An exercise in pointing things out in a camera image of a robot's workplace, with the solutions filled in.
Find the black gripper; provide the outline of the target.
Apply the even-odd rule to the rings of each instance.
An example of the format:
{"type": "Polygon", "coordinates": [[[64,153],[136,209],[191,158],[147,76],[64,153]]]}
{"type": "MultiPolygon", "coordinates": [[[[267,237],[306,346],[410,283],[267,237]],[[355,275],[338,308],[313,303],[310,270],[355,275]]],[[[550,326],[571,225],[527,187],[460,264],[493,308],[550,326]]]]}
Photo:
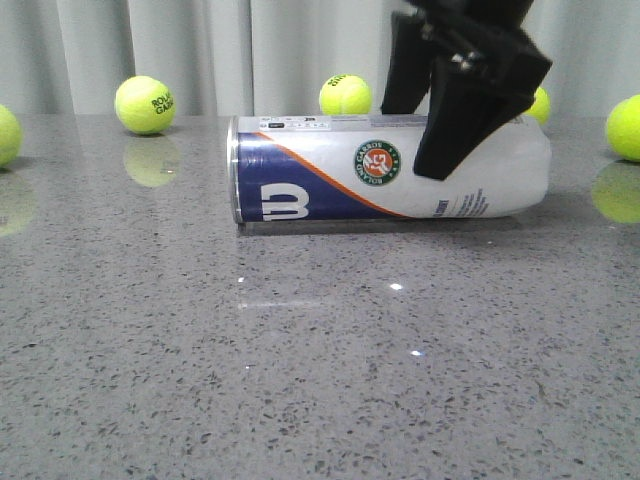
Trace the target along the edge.
{"type": "Polygon", "coordinates": [[[524,32],[530,1],[412,1],[391,15],[382,114],[413,114],[431,85],[413,172],[444,180],[528,110],[551,67],[524,32]]]}

